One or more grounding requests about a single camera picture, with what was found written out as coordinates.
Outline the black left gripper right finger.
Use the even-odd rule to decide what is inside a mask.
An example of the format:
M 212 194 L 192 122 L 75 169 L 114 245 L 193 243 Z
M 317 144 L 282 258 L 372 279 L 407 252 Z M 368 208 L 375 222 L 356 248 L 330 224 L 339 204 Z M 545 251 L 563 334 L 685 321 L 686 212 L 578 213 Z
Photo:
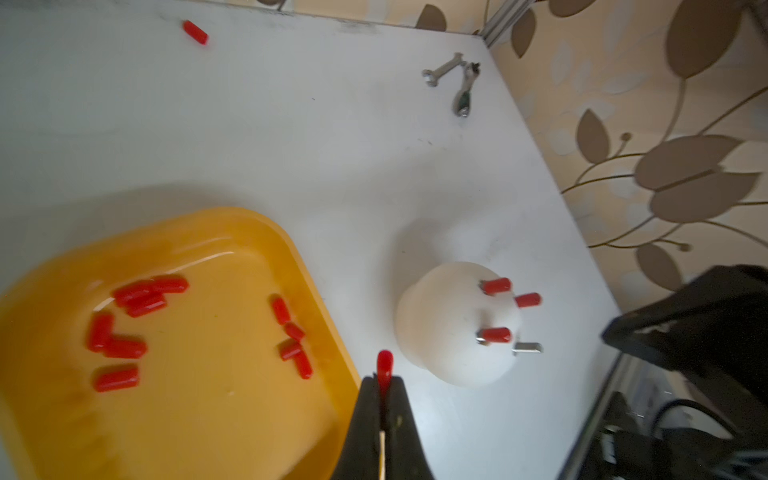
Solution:
M 432 480 L 404 380 L 394 376 L 383 397 L 384 472 L 386 479 Z

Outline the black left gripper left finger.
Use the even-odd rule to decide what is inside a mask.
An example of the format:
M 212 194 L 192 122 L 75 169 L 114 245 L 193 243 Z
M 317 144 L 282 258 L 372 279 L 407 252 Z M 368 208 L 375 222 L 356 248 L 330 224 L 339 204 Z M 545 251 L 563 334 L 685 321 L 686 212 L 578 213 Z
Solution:
M 379 478 L 380 407 L 377 377 L 364 377 L 332 480 Z

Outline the white dome with screws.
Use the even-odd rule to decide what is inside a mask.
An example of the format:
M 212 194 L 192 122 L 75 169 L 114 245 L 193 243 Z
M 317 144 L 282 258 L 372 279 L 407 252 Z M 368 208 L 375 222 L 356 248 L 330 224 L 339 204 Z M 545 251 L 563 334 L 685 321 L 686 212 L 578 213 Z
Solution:
M 517 361 L 513 343 L 481 343 L 484 329 L 522 333 L 522 311 L 511 289 L 486 294 L 481 285 L 500 278 L 475 263 L 442 264 L 410 286 L 395 314 L 398 345 L 415 366 L 458 387 L 500 380 Z

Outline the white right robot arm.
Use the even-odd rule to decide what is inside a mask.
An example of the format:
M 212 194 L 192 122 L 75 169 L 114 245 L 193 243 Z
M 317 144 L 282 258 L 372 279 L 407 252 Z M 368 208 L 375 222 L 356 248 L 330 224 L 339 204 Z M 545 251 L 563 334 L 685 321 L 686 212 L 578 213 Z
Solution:
M 602 340 L 681 374 L 703 398 L 668 400 L 641 428 L 626 397 L 612 392 L 577 478 L 766 478 L 766 268 L 712 267 L 613 319 Z

